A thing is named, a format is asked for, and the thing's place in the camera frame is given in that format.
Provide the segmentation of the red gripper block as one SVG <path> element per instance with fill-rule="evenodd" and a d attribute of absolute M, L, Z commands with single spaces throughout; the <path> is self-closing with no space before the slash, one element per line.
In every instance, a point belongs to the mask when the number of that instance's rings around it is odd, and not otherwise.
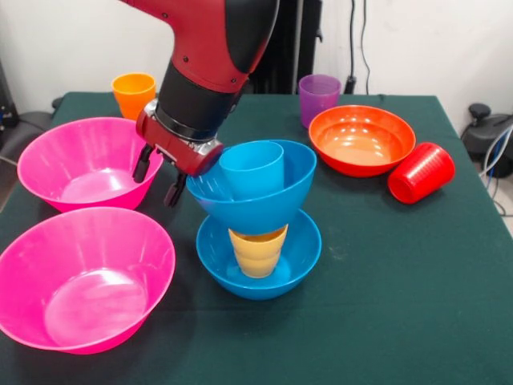
<path fill-rule="evenodd" d="M 161 152 L 179 170 L 176 180 L 164 197 L 164 205 L 171 208 L 180 200 L 187 175 L 199 176 L 206 173 L 224 150 L 224 145 L 217 139 L 204 143 L 183 140 L 145 111 L 139 114 L 135 129 L 146 144 L 141 149 L 132 178 L 135 183 L 142 183 L 147 175 L 152 152 Z"/>

